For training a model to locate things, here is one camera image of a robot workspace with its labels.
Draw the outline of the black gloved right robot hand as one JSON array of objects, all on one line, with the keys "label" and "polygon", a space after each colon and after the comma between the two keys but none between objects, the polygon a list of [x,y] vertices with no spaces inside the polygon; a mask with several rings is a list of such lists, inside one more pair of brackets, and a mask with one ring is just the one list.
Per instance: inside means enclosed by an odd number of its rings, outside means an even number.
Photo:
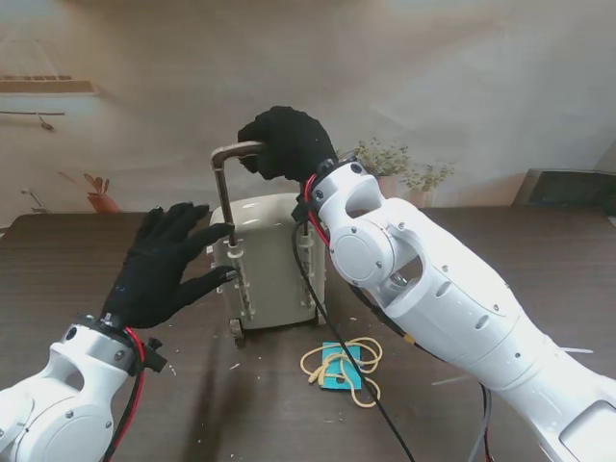
[{"label": "black gloved right robot hand", "polygon": [[292,107],[274,106],[257,115],[238,132],[237,141],[257,141],[265,146],[257,156],[243,158],[241,163],[266,180],[284,177],[304,183],[320,167],[337,162],[321,123]]}]

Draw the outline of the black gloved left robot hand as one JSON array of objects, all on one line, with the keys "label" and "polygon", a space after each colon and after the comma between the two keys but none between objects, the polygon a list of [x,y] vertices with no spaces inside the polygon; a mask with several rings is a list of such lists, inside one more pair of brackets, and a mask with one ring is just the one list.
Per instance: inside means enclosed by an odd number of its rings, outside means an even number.
[{"label": "black gloved left robot hand", "polygon": [[148,212],[105,300],[100,319],[117,328],[152,328],[235,279],[237,271],[222,266],[182,280],[190,262],[207,246],[235,230],[234,225],[223,222],[197,231],[196,225],[208,213],[208,205],[195,206],[191,202]]}]

